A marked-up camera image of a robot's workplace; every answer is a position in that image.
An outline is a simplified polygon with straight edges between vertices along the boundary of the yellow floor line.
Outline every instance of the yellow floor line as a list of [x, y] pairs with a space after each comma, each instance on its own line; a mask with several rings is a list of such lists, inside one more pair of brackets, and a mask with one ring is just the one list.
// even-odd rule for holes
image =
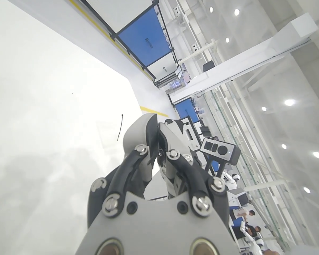
[[105, 32], [105, 30], [103, 30], [103, 28], [101, 26], [99, 26], [99, 24], [97, 22], [95, 22], [94, 19], [92, 17], [90, 17], [74, 0], [69, 0], [69, 2], [72, 5], [74, 5], [76, 7], [76, 9], [79, 10], [95, 27], [97, 27], [99, 29], [99, 31], [101, 31], [108, 38], [108, 40], [111, 41], [112, 44], [114, 44], [122, 53], [124, 53], [125, 56], [127, 58], [129, 58], [136, 65], [136, 67], [144, 73], [144, 75], [146, 75], [150, 80], [152, 80], [151, 76], [148, 75], [146, 72], [144, 72], [144, 70], [141, 68], [141, 66], [139, 66], [139, 64], [130, 55], [128, 55], [128, 53], [125, 50], [123, 50], [120, 45], [118, 45], [114, 40], [112, 40], [110, 38], [110, 35], [107, 34]]
[[142, 111], [149, 112], [149, 113], [156, 113], [156, 114], [158, 114], [158, 115], [160, 115], [160, 116], [169, 118], [169, 116], [168, 116], [167, 114], [164, 114], [164, 113], [161, 113], [161, 112], [157, 112], [157, 111], [155, 111], [155, 110], [151, 110], [151, 109], [146, 108], [146, 107], [143, 107], [143, 106], [139, 106], [139, 107], [140, 107], [140, 109], [141, 109]]

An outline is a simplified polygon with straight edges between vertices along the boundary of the blue sign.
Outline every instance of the blue sign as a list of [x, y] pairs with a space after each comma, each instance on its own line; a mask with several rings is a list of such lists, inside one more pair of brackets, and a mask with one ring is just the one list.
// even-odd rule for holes
[[192, 101], [190, 100], [190, 98], [176, 104], [175, 108], [177, 112], [179, 113], [180, 119], [190, 116], [193, 123], [199, 121], [199, 118], [197, 117], [197, 114], [195, 112], [194, 105]]
[[146, 67], [170, 52], [154, 8], [118, 36]]

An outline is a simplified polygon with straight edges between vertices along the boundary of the white pillar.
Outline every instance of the white pillar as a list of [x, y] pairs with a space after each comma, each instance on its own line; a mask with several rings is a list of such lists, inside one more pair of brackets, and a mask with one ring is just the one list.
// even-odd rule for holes
[[179, 103], [198, 92], [211, 90], [264, 64], [277, 61], [306, 43], [317, 29], [312, 17], [303, 14], [270, 39], [192, 79], [187, 86], [170, 94], [170, 98], [174, 104]]

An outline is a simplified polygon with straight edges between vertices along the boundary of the recessed light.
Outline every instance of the recessed light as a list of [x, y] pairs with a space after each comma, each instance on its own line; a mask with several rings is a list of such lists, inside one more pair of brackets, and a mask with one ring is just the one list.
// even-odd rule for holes
[[310, 194], [310, 189], [309, 189], [309, 188], [303, 187], [303, 189], [304, 189], [304, 191], [305, 191], [306, 193]]
[[294, 105], [294, 103], [295, 103], [294, 99], [285, 100], [285, 105], [287, 105], [287, 106], [292, 106], [292, 105]]
[[313, 152], [313, 155], [314, 155], [316, 158], [319, 158], [319, 152]]

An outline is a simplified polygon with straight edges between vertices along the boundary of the black cable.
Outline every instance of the black cable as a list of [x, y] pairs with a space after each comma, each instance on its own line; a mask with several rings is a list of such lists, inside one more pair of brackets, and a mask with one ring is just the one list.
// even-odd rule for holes
[[120, 131], [122, 130], [122, 123], [123, 123], [123, 114], [122, 114], [122, 121], [120, 122], [120, 129], [119, 129], [117, 141], [118, 141], [118, 138], [119, 138], [119, 135], [120, 135]]

